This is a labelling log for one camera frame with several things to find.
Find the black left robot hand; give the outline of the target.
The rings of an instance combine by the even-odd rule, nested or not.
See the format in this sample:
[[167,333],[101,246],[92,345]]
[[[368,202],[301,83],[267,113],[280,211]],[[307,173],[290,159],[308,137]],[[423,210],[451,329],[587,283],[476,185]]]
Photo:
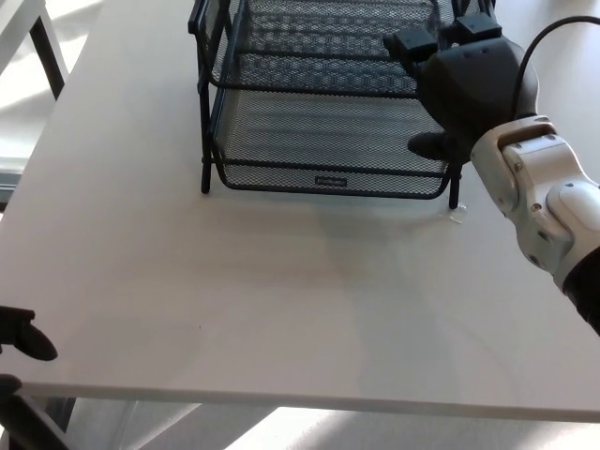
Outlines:
[[38,361],[55,360],[58,351],[52,341],[33,324],[35,318],[34,310],[1,306],[1,350],[11,346]]

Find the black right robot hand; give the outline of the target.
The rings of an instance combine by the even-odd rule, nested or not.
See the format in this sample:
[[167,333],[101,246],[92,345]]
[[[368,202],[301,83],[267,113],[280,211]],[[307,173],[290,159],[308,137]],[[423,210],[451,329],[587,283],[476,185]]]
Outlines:
[[390,58],[416,83],[416,96],[440,126],[412,136],[419,157],[465,164],[487,131],[537,113],[539,81],[521,70],[524,50],[486,13],[456,18],[435,37],[403,28],[383,37]]

